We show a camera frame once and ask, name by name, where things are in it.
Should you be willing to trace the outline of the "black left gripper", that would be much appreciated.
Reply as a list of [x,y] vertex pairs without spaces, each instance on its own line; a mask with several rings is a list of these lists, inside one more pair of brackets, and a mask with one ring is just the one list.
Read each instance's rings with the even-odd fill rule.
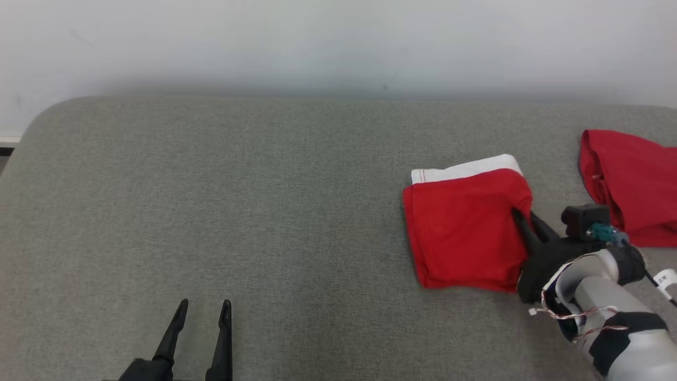
[[[189,299],[183,299],[165,331],[152,360],[134,359],[118,379],[104,381],[172,381],[172,366],[179,333],[184,328]],[[232,306],[223,301],[218,316],[218,339],[206,381],[233,381]]]

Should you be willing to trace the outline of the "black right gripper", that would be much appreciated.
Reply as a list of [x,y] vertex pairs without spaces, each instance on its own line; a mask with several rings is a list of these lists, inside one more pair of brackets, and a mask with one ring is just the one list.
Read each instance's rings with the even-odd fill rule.
[[580,283],[592,276],[609,279],[609,253],[600,241],[561,238],[534,212],[528,216],[513,208],[511,214],[529,258],[518,280],[518,296],[525,304],[540,301],[543,288],[554,278],[555,297],[573,305]]

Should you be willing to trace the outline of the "red shorts white trim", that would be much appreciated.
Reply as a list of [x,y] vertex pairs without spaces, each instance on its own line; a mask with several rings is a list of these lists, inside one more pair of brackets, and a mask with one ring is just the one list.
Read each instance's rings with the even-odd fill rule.
[[502,154],[410,176],[403,204],[420,284],[515,293],[527,249],[513,212],[531,226],[534,200],[517,159]]

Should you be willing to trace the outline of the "red Bulls 23 jersey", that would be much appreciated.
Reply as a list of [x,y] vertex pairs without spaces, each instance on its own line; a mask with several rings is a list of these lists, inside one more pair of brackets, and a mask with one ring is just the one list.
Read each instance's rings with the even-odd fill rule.
[[579,170],[590,197],[643,248],[677,248],[677,147],[612,130],[582,133]]

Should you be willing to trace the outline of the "grey fabric sofa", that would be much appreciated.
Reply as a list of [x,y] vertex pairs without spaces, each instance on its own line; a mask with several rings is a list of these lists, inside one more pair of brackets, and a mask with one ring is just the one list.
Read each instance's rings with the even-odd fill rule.
[[515,295],[420,286],[417,167],[514,155],[559,232],[590,202],[585,129],[677,146],[677,109],[80,97],[0,175],[0,381],[118,379],[189,299],[176,379],[204,381],[234,309],[235,381],[592,381]]

